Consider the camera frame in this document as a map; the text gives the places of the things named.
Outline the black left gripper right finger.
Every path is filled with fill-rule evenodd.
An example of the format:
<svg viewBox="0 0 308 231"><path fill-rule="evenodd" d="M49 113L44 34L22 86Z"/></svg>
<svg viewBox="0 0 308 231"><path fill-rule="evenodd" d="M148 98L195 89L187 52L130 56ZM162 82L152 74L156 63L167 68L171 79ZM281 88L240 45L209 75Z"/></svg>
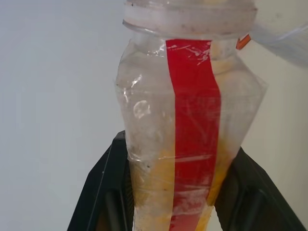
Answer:
<svg viewBox="0 0 308 231"><path fill-rule="evenodd" d="M240 149L215 202L223 231L307 231L266 171Z"/></svg>

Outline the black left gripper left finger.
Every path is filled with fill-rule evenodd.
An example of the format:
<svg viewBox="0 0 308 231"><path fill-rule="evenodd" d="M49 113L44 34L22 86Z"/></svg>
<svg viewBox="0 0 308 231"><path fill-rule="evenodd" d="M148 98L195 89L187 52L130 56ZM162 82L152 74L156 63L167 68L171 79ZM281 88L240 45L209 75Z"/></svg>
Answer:
<svg viewBox="0 0 308 231"><path fill-rule="evenodd" d="M134 199L125 131L89 172L67 231L133 231Z"/></svg>

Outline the orange clamp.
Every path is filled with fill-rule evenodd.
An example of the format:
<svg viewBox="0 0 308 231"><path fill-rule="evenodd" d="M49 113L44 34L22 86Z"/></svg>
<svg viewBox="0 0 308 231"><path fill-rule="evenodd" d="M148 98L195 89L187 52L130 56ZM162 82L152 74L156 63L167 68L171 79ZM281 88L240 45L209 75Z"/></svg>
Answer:
<svg viewBox="0 0 308 231"><path fill-rule="evenodd" d="M249 36L249 34L238 38L237 44L236 44L236 49L237 50L243 49L250 41L251 41L251 37Z"/></svg>

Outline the clear bottle with red stripe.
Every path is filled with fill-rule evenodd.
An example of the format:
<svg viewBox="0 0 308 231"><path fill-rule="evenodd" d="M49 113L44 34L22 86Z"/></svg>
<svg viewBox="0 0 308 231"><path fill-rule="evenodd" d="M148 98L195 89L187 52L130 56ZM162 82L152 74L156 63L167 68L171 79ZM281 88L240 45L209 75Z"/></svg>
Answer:
<svg viewBox="0 0 308 231"><path fill-rule="evenodd" d="M255 0L125 0L115 88L133 231L206 231L265 94L236 51L256 14Z"/></svg>

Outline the clear plastic bag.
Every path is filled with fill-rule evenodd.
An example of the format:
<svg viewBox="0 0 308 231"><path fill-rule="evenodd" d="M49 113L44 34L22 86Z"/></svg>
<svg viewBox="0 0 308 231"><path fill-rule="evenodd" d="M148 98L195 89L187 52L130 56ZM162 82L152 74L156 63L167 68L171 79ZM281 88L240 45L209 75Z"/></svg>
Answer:
<svg viewBox="0 0 308 231"><path fill-rule="evenodd" d="M249 34L252 40L273 54L308 68L308 23L280 35L256 25Z"/></svg>

